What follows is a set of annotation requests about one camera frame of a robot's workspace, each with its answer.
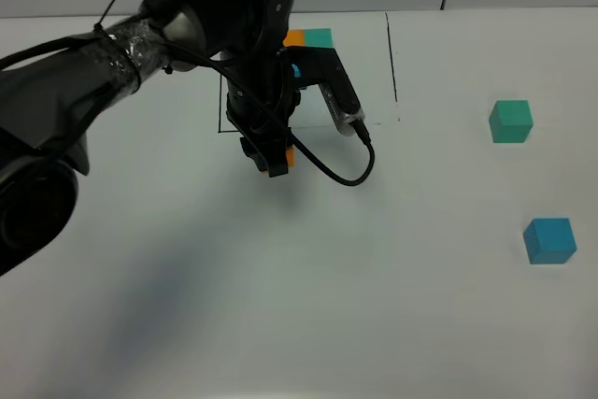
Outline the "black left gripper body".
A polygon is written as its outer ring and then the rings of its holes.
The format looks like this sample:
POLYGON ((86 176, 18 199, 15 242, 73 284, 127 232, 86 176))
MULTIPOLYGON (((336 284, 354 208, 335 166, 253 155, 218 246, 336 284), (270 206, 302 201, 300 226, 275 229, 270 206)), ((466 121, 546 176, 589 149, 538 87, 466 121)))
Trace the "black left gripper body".
MULTIPOLYGON (((283 60, 282 52, 259 54, 227 68, 235 78, 228 83, 227 118, 241 137, 269 144, 272 134, 286 135, 270 119, 275 116, 288 124, 296 106, 297 95, 289 83, 290 67, 283 60)), ((289 146, 292 143, 287 137, 289 146)))

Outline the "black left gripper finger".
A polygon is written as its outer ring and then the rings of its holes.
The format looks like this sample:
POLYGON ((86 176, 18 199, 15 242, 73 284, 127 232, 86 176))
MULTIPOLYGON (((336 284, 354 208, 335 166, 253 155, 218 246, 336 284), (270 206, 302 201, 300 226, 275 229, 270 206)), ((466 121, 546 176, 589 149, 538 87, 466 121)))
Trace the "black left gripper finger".
POLYGON ((276 133, 269 137, 268 175, 275 178, 289 173, 287 160, 287 137, 276 133))
POLYGON ((261 173, 269 172, 268 165, 268 145, 264 140, 251 141, 245 136, 240 138, 240 143, 244 154, 250 158, 261 173))

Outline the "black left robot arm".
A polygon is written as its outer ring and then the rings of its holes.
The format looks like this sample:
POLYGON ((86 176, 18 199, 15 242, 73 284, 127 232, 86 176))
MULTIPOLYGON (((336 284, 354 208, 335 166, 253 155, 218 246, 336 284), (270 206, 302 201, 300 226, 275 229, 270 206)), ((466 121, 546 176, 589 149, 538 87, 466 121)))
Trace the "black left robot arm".
POLYGON ((159 71, 210 67, 229 79, 243 125, 293 111, 282 46, 294 0, 144 0, 133 16, 1 61, 1 269, 45 248, 68 224, 86 133, 98 116, 159 71))

